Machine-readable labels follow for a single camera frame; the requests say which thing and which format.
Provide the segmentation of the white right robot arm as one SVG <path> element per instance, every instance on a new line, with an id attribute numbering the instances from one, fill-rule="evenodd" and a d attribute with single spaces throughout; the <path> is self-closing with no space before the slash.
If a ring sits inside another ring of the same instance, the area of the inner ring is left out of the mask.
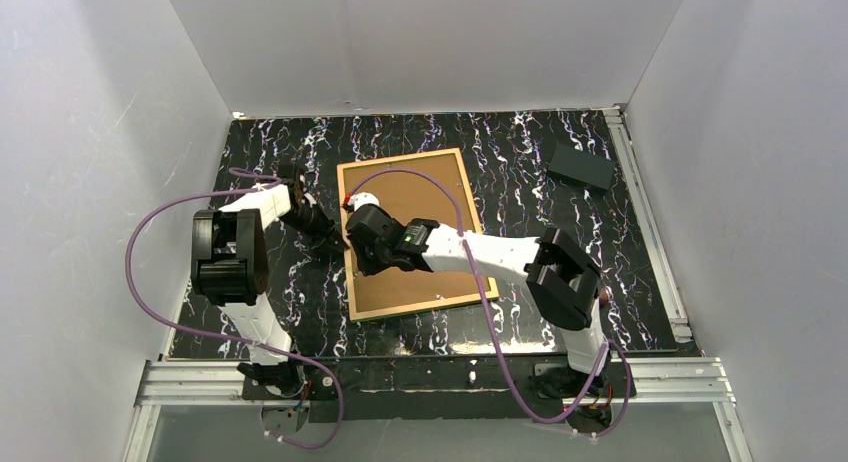
<path id="1" fill-rule="evenodd" d="M 601 270 L 564 231 L 538 237 L 460 232 L 435 220 L 402 224 L 374 203 L 350 204 L 345 230 L 360 272 L 478 272 L 528 290 L 543 319 L 562 329 L 570 369 L 599 376 L 606 338 L 599 320 Z"/>

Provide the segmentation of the green wooden photo frame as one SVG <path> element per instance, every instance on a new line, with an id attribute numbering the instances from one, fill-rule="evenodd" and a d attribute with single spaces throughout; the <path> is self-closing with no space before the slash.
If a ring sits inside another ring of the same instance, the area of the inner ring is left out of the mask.
<path id="1" fill-rule="evenodd" d="M 456 228 L 451 202 L 459 203 L 466 230 L 482 226 L 468 174 L 458 149 L 342 163 L 337 166 L 338 200 L 353 193 L 376 196 L 381 208 L 399 222 L 413 218 L 436 220 Z M 473 276 L 464 272 L 403 272 L 390 268 L 365 276 L 354 252 L 344 254 L 348 311 L 352 321 L 478 304 L 481 296 Z"/>

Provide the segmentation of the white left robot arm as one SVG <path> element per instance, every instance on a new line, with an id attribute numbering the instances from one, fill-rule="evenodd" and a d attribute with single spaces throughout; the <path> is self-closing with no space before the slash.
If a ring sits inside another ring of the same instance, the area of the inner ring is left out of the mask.
<path id="1" fill-rule="evenodd" d="M 343 253 L 348 245 L 308 191 L 307 171 L 287 164 L 278 173 L 281 183 L 244 194 L 216 210 L 200 210 L 192 221 L 192 267 L 195 293 L 219 307 L 240 337 L 285 352 L 292 337 L 270 306 L 270 280 L 264 231 L 273 223 L 302 234 L 320 254 Z"/>

